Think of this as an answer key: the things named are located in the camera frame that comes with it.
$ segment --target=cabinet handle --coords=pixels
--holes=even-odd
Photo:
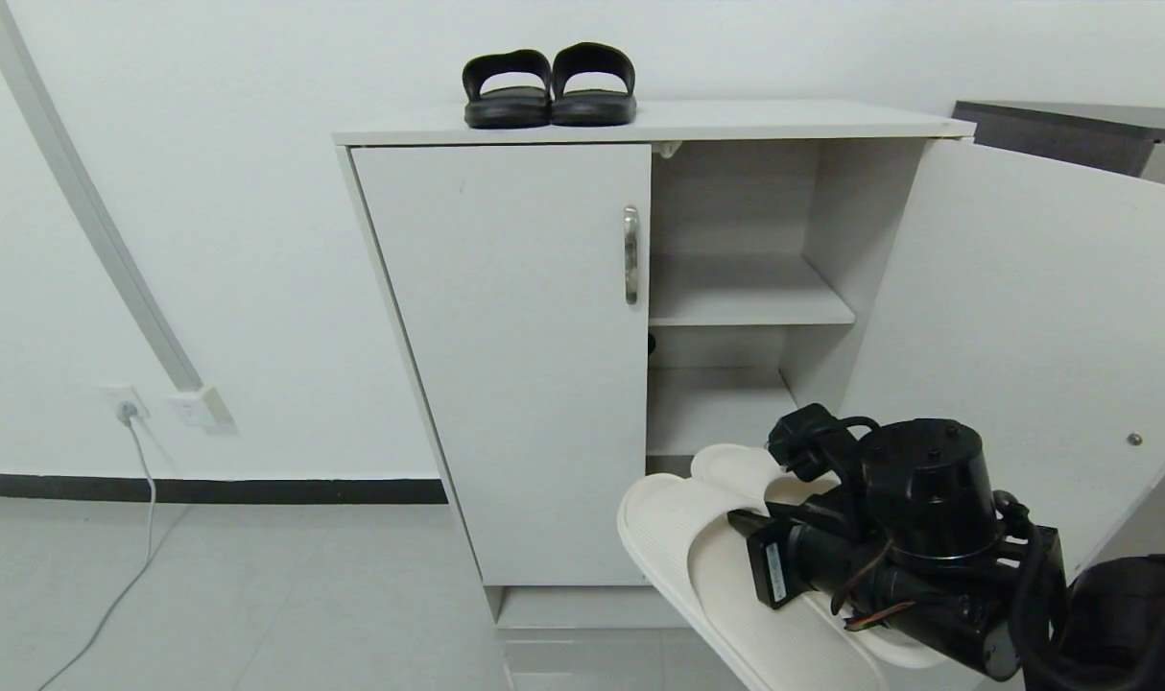
[[[626,303],[638,303],[638,210],[626,206]]]

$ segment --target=white wall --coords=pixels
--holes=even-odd
[[[239,433],[179,428],[0,84],[0,472],[136,475],[97,397],[133,382],[164,477],[430,477],[329,132],[459,100],[463,62],[610,42],[652,97],[1165,106],[1165,2],[13,0],[100,196]]]

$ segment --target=wall outlet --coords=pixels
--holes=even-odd
[[[191,393],[174,394],[169,397],[169,404],[177,413],[177,419],[191,428],[219,428],[232,422],[232,416],[224,407],[224,399],[220,399],[220,393],[214,386],[205,386]]]
[[[130,402],[134,403],[135,410],[139,410],[139,418],[148,418],[148,406],[144,406],[143,401],[140,401],[139,393],[129,383],[104,383],[100,386],[100,396],[104,396],[108,402],[110,413],[113,413],[113,415],[116,415],[118,407],[121,403]]]

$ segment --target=black slipper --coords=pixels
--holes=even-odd
[[[500,73],[535,75],[543,86],[508,86],[481,93],[487,79]],[[531,49],[473,57],[464,65],[464,91],[467,92],[464,122],[473,129],[546,126],[549,76],[548,57]]]
[[[626,83],[624,93],[608,89],[565,91],[579,73],[610,73]],[[552,124],[566,127],[608,127],[634,121],[634,64],[624,52],[602,43],[570,45],[552,59]]]

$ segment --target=cabinet shelf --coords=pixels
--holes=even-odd
[[[772,367],[662,368],[648,373],[647,454],[696,454],[711,444],[761,445],[797,409]]]
[[[855,313],[803,258],[657,254],[651,326],[853,324]]]

